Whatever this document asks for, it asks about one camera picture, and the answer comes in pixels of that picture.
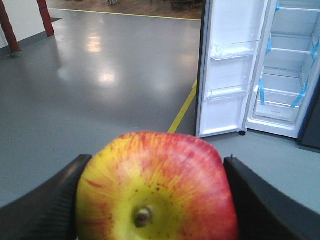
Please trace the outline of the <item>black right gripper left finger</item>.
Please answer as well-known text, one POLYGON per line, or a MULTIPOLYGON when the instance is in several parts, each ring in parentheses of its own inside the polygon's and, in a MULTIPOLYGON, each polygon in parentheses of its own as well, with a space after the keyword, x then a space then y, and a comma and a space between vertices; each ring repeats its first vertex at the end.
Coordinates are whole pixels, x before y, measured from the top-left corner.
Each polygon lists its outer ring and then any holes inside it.
POLYGON ((81 154, 21 198, 0 209, 2 240, 75 240, 75 204, 80 177, 92 158, 81 154))

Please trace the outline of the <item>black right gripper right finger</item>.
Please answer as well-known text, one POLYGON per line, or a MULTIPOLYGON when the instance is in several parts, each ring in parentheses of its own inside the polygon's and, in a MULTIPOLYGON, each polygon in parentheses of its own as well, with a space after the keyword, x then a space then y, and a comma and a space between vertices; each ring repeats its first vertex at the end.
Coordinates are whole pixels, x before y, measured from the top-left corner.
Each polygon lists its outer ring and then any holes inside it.
POLYGON ((320 215, 285 195, 234 156, 223 165, 242 240, 318 240, 320 215))

